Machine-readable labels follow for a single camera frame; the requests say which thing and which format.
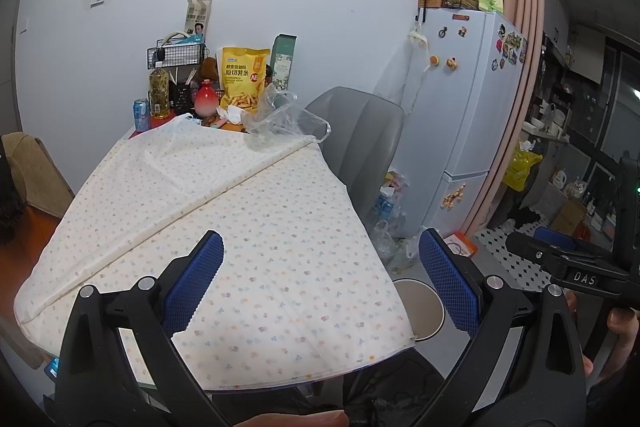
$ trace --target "tablecloth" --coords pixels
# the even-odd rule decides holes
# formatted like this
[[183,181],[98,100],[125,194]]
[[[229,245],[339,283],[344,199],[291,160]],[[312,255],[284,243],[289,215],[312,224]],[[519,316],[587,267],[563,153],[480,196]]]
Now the tablecloth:
[[[414,345],[391,279],[316,144],[186,120],[121,140],[100,163],[18,293],[20,327],[58,354],[82,285],[128,289],[207,230],[223,237],[225,259],[187,330],[173,336],[203,388],[319,380]],[[122,338],[136,378],[152,384],[133,334]]]

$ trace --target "door frame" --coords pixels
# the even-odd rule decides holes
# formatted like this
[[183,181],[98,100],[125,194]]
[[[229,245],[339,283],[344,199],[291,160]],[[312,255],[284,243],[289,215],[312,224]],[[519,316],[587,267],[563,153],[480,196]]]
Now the door frame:
[[10,65],[10,78],[11,93],[14,99],[14,114],[15,122],[18,126],[18,131],[22,131],[22,119],[20,118],[20,109],[18,108],[18,90],[15,82],[15,47],[16,39],[18,37],[18,12],[20,11],[20,0],[15,4],[14,19],[11,28],[11,65]]

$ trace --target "hand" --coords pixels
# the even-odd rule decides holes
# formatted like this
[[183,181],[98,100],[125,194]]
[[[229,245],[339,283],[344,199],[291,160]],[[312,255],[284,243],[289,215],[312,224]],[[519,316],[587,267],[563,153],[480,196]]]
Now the hand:
[[[564,297],[569,305],[569,311],[575,312],[578,307],[578,298],[575,293],[569,290]],[[596,383],[611,377],[625,365],[638,335],[638,317],[631,309],[614,308],[607,317],[607,326],[609,331],[618,335],[618,341],[598,375]],[[588,377],[593,371],[593,362],[583,355],[582,363],[584,374]]]
[[327,411],[307,416],[295,414],[261,414],[236,427],[349,427],[344,411]]

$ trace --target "white refrigerator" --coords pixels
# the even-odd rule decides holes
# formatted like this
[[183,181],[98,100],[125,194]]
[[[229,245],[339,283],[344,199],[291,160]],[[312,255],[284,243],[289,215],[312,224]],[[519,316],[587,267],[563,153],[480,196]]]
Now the white refrigerator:
[[392,161],[404,174],[404,234],[457,232],[494,161],[518,90],[526,40],[496,13],[427,10],[418,30],[438,65],[412,57],[402,107],[412,107]]

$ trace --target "yellow plastic bag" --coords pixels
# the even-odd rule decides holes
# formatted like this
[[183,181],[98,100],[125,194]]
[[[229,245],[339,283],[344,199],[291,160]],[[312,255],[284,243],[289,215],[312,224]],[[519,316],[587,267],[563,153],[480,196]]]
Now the yellow plastic bag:
[[531,151],[523,151],[518,143],[516,150],[513,152],[511,161],[504,173],[502,183],[508,185],[513,190],[521,192],[524,190],[524,184],[527,182],[529,171],[532,166],[542,160],[540,154],[534,154]]
[[222,48],[222,85],[225,89],[225,96],[220,100],[222,109],[235,105],[247,111],[257,110],[270,53],[270,50]]

